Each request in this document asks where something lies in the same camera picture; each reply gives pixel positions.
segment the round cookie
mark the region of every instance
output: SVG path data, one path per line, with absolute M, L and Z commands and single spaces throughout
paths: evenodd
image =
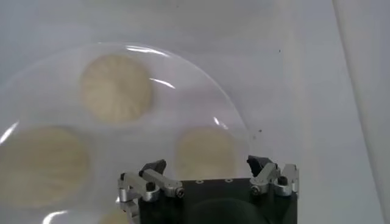
M 234 177 L 235 154 L 232 137 L 221 128 L 191 129 L 177 144 L 175 170 L 181 180 Z
M 0 145 L 0 201 L 22 208 L 57 203 L 75 193 L 89 169 L 85 145 L 67 130 L 22 131 Z
M 103 55 L 84 70 L 83 104 L 101 121 L 122 123 L 140 118 L 152 102 L 147 69 L 124 55 Z
M 127 221 L 126 212 L 117 209 L 107 214 L 99 222 L 99 224 L 129 224 Z

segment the screw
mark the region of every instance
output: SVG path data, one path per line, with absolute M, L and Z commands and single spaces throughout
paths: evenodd
M 260 189 L 257 187 L 257 186 L 252 186 L 250 187 L 250 193 L 253 195 L 253 196 L 258 196 L 260 195 Z
M 146 190 L 147 191 L 154 191 L 156 189 L 156 184 L 153 182 L 147 182 L 146 184 Z
M 183 198 L 184 197 L 184 188 L 180 187 L 178 189 L 176 189 L 176 197 L 178 198 Z
M 285 176 L 278 177 L 278 184 L 281 186 L 287 186 L 287 184 L 288 184 L 287 177 L 285 177 Z

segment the white backdrop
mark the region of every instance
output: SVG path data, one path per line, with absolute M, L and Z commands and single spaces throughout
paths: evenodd
M 383 223 L 330 0 L 9 0 L 0 31 L 1 81 L 97 41 L 183 56 L 233 100 L 252 154 L 298 164 L 299 223 Z

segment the black rubber tip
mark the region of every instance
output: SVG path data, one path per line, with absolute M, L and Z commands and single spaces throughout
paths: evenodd
M 121 180 L 124 179 L 124 175 L 125 175 L 125 173 L 121 173 L 121 177 L 120 177 Z

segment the circular glass plate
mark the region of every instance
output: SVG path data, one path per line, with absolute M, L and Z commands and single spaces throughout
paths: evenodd
M 79 78 L 104 54 L 136 57 L 151 72 L 154 98 L 141 119 L 122 125 L 97 121 L 80 100 Z M 0 143 L 19 130 L 48 125 L 71 128 L 90 146 L 91 178 L 76 196 L 42 209 L 0 207 L 4 223 L 97 223 L 115 208 L 116 180 L 126 171 L 165 159 L 175 178 L 174 152 L 181 134 L 200 126 L 226 129 L 235 140 L 236 176 L 248 176 L 246 128 L 227 95 L 202 70 L 170 52 L 129 43 L 98 43 L 47 58 L 0 89 Z

